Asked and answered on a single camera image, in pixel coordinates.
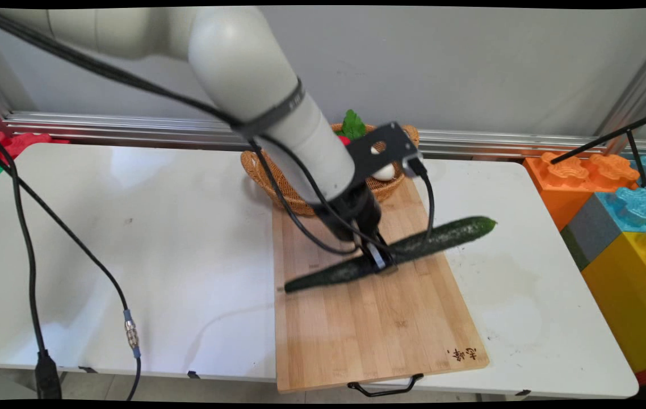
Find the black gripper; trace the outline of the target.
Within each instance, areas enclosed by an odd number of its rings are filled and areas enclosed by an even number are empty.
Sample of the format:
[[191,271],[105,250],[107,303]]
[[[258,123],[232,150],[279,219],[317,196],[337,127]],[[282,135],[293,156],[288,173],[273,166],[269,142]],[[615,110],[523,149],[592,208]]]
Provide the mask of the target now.
[[363,241],[361,250],[369,261],[374,273],[384,272],[388,266],[397,265],[397,254],[384,238],[379,228],[381,209],[379,202],[366,183],[357,184],[344,191],[333,200],[314,206],[314,213],[326,228],[340,241],[351,243],[354,233],[345,223],[361,231],[370,238],[376,238],[378,246],[371,241]]

